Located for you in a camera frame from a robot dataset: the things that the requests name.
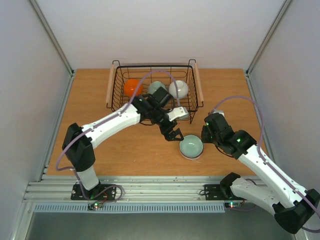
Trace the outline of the celadon green bowl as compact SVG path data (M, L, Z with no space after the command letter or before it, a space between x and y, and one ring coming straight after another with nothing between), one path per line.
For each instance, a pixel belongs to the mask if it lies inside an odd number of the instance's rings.
M202 155L204 144L198 136L189 134L180 141L179 151L184 158L193 161Z
M166 86L160 82L160 81L153 81L147 89L148 94L154 94L159 88L164 88L165 90L167 89Z

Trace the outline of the white ceramic bowl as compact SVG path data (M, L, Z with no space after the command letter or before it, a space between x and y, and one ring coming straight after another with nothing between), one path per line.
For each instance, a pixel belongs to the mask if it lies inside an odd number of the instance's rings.
M185 81L176 80L169 85L168 92L175 99L184 99L188 95L189 87Z

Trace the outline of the black wire dish rack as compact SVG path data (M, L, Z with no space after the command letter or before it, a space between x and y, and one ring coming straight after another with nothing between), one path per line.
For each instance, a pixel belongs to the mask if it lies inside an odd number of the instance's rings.
M195 59L189 59L188 63L128 64L113 60L106 90L106 107L114 112L127 103L131 98L127 82L139 81L143 77L146 79L142 83L142 91L137 92L138 95L153 94L160 87L169 91L173 80L185 82L188 93L182 93L181 89L178 94L170 91L174 97L180 97L180 105L188 112L184 121L191 123L198 109L204 106L199 67Z

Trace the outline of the orange bowl white inside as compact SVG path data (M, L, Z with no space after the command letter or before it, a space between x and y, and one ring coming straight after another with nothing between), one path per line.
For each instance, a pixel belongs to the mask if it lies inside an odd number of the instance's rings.
M124 83L124 89L123 89L124 94L128 97L131 97L135 92L139 82L140 82L139 79L134 79L134 78L128 79Z

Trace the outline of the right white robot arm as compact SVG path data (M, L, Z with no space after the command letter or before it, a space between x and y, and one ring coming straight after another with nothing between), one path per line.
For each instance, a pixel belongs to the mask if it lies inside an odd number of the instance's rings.
M273 215L288 233L296 234L316 212L320 194L307 190L284 173L246 131L233 131L221 113L205 117L201 140L250 168L269 188L263 189L231 172L220 181L224 199L241 198Z

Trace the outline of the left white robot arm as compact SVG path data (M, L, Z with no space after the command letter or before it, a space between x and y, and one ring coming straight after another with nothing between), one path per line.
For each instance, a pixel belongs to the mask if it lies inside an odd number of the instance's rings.
M94 200L103 193L94 169L94 150L106 139L145 120L158 125L160 133L168 142L184 139L181 130L175 127L177 120L187 117L189 113L181 105L166 110L164 107L171 100L173 96L160 87L153 94L133 96L120 109L95 122L83 126L73 123L68 127L62 144L62 155L71 162L71 170L86 200Z

